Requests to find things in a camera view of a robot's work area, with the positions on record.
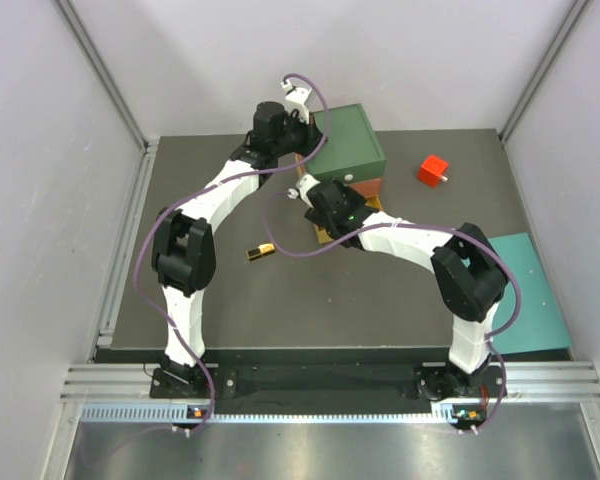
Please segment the yellow drawer box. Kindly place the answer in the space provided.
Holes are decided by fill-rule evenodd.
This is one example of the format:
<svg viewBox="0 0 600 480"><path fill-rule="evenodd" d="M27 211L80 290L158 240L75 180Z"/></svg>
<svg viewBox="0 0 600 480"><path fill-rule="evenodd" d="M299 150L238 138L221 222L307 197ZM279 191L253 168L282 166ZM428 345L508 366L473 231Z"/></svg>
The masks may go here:
<svg viewBox="0 0 600 480"><path fill-rule="evenodd" d="M378 212L380 212L382 210L382 206L381 206L381 203L379 201L379 197L378 196L374 196L374 197L370 197L370 198L365 198L365 199L366 199L366 205L368 206L368 217L371 214L378 213ZM320 230L324 235L326 235L329 238L330 241L336 241L336 240L332 240L327 235L326 231L323 230L322 228L317 227L315 225L314 225L314 227L317 230ZM340 239L338 239L338 240L341 240L341 243L340 243L341 246L343 246L345 248L357 248L357 249L362 250L362 243L361 243L361 241L360 241L360 239L359 239L359 237L358 237L357 234L354 234L353 236L348 237L347 239L345 239L345 236L342 237L342 238L340 238Z"/></svg>

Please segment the green drawer box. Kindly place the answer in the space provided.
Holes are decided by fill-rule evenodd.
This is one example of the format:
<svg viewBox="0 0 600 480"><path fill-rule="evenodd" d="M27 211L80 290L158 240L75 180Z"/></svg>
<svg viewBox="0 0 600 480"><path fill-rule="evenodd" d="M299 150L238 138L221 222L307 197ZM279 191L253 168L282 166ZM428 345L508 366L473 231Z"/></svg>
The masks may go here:
<svg viewBox="0 0 600 480"><path fill-rule="evenodd" d="M329 110L329 133L316 157L304 164L319 181L352 184L381 178L386 155L369 118L358 104Z"/></svg>

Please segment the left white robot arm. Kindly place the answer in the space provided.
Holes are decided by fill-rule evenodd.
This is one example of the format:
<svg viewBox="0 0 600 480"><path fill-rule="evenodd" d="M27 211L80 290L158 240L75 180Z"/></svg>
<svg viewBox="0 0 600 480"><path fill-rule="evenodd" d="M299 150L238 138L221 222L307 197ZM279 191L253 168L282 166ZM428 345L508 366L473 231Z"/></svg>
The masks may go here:
<svg viewBox="0 0 600 480"><path fill-rule="evenodd" d="M151 267L156 272L171 318L165 354L177 364L172 384L185 396L206 387L207 374L196 366L204 355L202 303L216 270L214 233L247 196L255 193L288 154L307 156L322 139L308 107L267 101L257 105L253 128L211 189L170 212L158 227Z"/></svg>

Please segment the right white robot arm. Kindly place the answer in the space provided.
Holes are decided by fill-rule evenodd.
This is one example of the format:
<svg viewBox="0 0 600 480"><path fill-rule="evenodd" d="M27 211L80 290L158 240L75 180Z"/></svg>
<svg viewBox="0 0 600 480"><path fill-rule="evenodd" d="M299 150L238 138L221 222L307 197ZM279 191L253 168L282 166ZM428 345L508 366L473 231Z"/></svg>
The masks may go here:
<svg viewBox="0 0 600 480"><path fill-rule="evenodd" d="M346 248L391 255L434 275L453 315L447 384L461 396L478 389L490 357L486 336L507 285L482 230L471 223L458 232L418 228L367 205L360 193L337 180L321 182L305 174L296 188L308 206L305 218L332 240Z"/></svg>

